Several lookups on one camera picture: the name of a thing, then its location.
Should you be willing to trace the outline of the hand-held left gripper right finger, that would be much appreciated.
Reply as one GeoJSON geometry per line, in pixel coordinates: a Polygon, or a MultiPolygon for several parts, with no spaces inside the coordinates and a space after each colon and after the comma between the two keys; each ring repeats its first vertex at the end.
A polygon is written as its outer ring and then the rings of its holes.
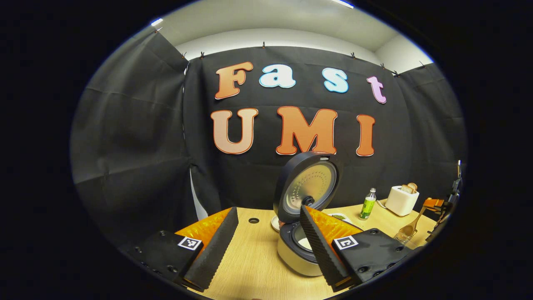
{"type": "Polygon", "coordinates": [[[362,230],[309,206],[301,207],[299,221],[334,292],[378,277],[413,252],[378,228],[362,230]]]}

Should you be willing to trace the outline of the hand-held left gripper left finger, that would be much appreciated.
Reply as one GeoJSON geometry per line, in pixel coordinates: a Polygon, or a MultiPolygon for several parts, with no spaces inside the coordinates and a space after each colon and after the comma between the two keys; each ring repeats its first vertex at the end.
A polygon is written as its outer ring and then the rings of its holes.
{"type": "Polygon", "coordinates": [[[204,292],[221,264],[239,223],[230,207],[176,232],[160,230],[125,244],[130,260],[175,285],[204,292]]]}

